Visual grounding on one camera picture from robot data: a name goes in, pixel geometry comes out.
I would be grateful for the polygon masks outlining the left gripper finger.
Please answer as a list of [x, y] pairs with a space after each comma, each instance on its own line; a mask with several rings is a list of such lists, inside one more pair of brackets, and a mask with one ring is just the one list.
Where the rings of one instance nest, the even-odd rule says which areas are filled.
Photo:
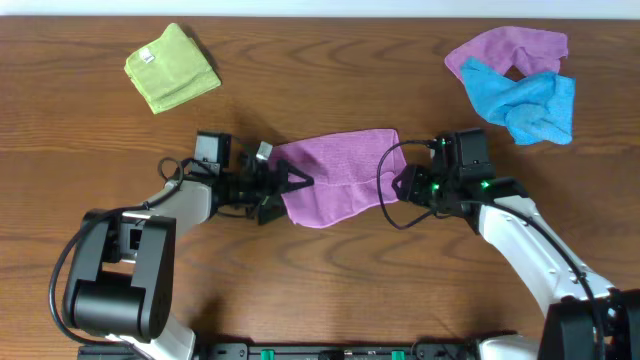
[[266, 196], [260, 201], [257, 210], [259, 225], [266, 225], [287, 214], [286, 205], [280, 194]]
[[275, 163], [274, 195], [282, 195], [311, 187], [314, 178], [293, 166], [289, 161], [279, 159]]

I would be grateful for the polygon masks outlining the purple microfiber cloth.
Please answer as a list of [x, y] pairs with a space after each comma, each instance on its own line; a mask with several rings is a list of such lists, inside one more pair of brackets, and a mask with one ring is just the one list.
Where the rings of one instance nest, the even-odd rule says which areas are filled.
[[311, 187], [282, 195], [289, 219], [308, 228], [326, 228], [398, 200], [392, 180], [407, 166], [395, 145], [394, 129], [342, 132], [273, 148], [269, 166], [284, 159], [314, 178]]

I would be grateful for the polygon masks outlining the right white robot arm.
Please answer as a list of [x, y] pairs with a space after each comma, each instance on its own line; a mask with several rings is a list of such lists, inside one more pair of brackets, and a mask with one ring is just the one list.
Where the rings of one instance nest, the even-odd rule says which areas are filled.
[[463, 218], [494, 246], [545, 316], [542, 338], [502, 335], [477, 345], [480, 359], [636, 359], [639, 293], [621, 291], [585, 264], [544, 221], [513, 178], [489, 163], [412, 165], [392, 181], [402, 201]]

